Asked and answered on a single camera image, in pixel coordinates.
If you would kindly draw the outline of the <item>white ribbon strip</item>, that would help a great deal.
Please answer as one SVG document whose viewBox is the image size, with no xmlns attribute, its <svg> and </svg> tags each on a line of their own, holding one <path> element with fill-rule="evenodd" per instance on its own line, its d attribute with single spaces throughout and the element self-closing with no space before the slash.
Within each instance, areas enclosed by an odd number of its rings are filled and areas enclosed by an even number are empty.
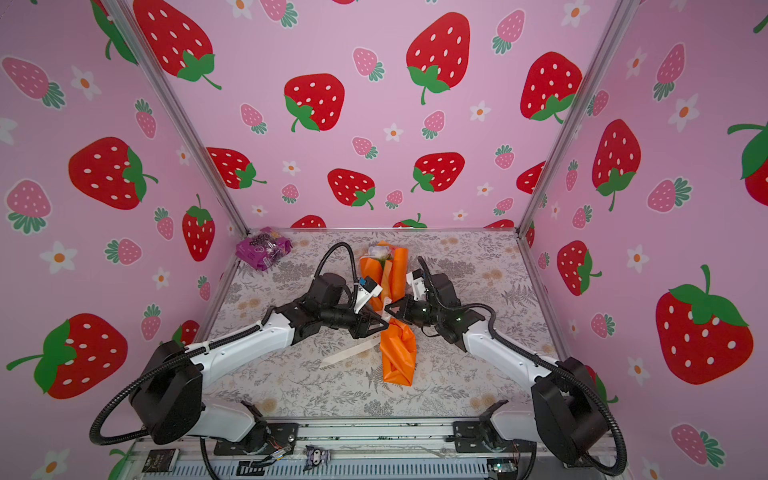
<svg viewBox="0 0 768 480">
<path fill-rule="evenodd" d="M 365 340 L 357 345 L 341 350 L 332 355 L 326 356 L 321 360 L 320 367 L 326 368 L 335 365 L 339 362 L 345 361 L 351 357 L 359 355 L 360 353 L 374 349 L 380 343 L 378 337 L 374 339 Z"/>
</svg>

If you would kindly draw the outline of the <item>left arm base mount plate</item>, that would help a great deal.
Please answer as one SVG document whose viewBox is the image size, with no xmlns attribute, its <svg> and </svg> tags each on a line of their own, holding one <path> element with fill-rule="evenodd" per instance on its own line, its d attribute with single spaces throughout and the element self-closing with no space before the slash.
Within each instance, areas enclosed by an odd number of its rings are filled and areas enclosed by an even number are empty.
<svg viewBox="0 0 768 480">
<path fill-rule="evenodd" d="M 299 432 L 298 423 L 269 422 L 255 426 L 242 440 L 218 440 L 215 456 L 269 456 L 277 453 L 292 454 Z"/>
</svg>

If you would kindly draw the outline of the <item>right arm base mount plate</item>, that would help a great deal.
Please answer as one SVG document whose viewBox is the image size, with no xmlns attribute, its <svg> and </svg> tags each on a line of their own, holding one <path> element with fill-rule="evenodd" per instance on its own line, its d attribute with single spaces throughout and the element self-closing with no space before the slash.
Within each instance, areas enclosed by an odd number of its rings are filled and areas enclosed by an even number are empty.
<svg viewBox="0 0 768 480">
<path fill-rule="evenodd" d="M 505 440 L 489 421 L 480 420 L 454 422 L 447 442 L 453 443 L 459 453 L 530 453 L 537 447 L 528 440 Z"/>
</svg>

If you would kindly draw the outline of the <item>orange wrapping paper sheet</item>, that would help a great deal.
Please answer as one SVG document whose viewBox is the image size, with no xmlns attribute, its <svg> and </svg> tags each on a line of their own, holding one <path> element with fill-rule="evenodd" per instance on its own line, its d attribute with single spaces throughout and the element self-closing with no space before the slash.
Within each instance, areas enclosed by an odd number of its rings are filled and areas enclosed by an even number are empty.
<svg viewBox="0 0 768 480">
<path fill-rule="evenodd" d="M 384 307 L 405 299 L 408 259 L 407 248 L 379 242 L 359 260 L 361 276 L 371 277 L 382 287 L 382 292 L 368 302 L 389 324 L 380 339 L 382 380 L 406 387 L 413 385 L 416 369 L 418 348 L 415 334 L 406 323 L 387 314 Z"/>
</svg>

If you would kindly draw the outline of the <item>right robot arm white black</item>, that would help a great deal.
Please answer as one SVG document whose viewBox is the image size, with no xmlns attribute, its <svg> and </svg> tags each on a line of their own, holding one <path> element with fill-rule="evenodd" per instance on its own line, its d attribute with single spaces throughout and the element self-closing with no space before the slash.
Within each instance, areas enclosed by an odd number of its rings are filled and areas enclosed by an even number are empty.
<svg viewBox="0 0 768 480">
<path fill-rule="evenodd" d="M 607 476 L 623 474 L 628 465 L 626 441 L 618 421 L 597 392 L 583 363 L 541 356 L 501 334 L 496 311 L 480 302 L 461 302 L 445 274 L 434 274 L 417 258 L 412 273 L 421 282 L 420 297 L 407 295 L 385 309 L 394 318 L 436 335 L 460 350 L 492 364 L 530 390 L 539 440 L 561 462 L 583 462 Z"/>
</svg>

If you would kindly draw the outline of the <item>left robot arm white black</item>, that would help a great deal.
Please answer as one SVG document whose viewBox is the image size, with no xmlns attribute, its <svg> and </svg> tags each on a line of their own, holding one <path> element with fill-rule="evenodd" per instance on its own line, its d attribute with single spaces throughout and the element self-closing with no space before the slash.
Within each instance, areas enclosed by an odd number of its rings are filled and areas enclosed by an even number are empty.
<svg viewBox="0 0 768 480">
<path fill-rule="evenodd" d="M 256 407 L 207 398 L 205 389 L 221 377 L 262 356 L 283 350 L 317 334 L 322 328 L 345 330 L 354 339 L 366 338 L 389 325 L 370 306 L 381 286 L 371 277 L 355 276 L 349 286 L 337 274 L 317 270 L 308 291 L 279 307 L 271 306 L 263 319 L 218 339 L 181 347 L 159 346 L 142 375 L 124 387 L 96 416 L 89 439 L 106 446 L 148 436 L 166 445 L 185 436 L 212 438 L 261 447 L 267 423 Z M 129 401 L 142 427 L 106 436 L 102 428 L 116 407 Z"/>
</svg>

